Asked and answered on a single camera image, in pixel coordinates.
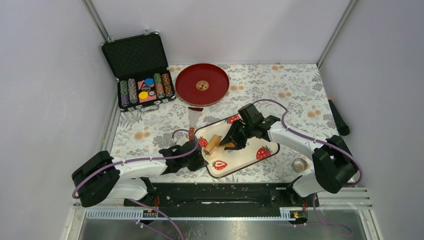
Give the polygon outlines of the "wooden dough roller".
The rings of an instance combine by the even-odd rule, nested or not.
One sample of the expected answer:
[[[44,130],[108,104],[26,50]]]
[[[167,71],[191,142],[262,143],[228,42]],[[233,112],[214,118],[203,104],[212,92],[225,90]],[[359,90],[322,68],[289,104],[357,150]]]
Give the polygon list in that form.
[[[225,144],[220,144],[222,136],[214,134],[207,145],[204,147],[203,151],[206,155],[210,155],[216,148],[233,148],[236,145],[231,141]]]

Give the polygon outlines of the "square strawberry ceramic plate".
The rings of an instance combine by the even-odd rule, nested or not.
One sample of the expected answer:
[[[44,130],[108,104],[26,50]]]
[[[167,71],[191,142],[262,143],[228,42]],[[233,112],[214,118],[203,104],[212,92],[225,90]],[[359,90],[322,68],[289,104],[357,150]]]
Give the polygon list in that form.
[[[225,153],[217,159],[212,161],[207,160],[204,147],[213,135],[224,137],[230,129],[231,124],[239,118],[240,116],[238,114],[229,116],[195,131],[195,136],[198,138],[199,144],[202,147],[202,156],[207,162],[206,169],[214,178],[222,178],[230,175],[256,162],[274,156],[280,151],[279,144],[253,137],[247,140],[245,148],[240,150],[225,150]]]

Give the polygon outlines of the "silver tape roll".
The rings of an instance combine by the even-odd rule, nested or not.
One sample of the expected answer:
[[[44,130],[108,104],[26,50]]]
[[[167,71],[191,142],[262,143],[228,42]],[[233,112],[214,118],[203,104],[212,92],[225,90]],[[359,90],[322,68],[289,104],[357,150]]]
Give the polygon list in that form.
[[[308,163],[303,158],[296,158],[291,166],[296,173],[302,173],[308,169]]]

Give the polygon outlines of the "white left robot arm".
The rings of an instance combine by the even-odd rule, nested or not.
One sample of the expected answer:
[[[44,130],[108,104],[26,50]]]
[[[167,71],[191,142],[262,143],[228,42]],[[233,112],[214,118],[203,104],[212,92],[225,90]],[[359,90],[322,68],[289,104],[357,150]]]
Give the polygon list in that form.
[[[195,140],[133,158],[112,157],[103,150],[72,173],[72,197],[84,208],[112,199],[132,199],[148,206],[156,193],[150,175],[174,174],[181,169],[195,172],[207,164]]]

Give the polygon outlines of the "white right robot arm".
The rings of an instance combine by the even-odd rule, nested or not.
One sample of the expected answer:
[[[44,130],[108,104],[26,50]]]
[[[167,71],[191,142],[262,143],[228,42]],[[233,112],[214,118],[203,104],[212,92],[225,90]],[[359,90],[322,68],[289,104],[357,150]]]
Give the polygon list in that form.
[[[288,187],[286,198],[293,206],[301,205],[307,196],[318,192],[336,194],[349,186],[349,180],[356,174],[363,173],[338,135],[324,140],[314,138],[288,126],[284,117],[264,117],[252,103],[240,108],[238,114],[240,119],[231,124],[219,146],[227,150],[241,150],[246,147],[248,139],[257,138],[284,145],[312,160],[314,171],[296,178]]]

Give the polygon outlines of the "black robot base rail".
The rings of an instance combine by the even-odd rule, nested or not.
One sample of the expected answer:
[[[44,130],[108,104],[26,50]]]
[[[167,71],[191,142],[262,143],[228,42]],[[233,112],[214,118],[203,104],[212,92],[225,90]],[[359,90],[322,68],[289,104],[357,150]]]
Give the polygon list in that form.
[[[141,203],[158,208],[187,209],[228,206],[231,209],[284,208],[302,210],[319,206],[312,195],[295,197],[288,183],[152,183],[155,194]]]

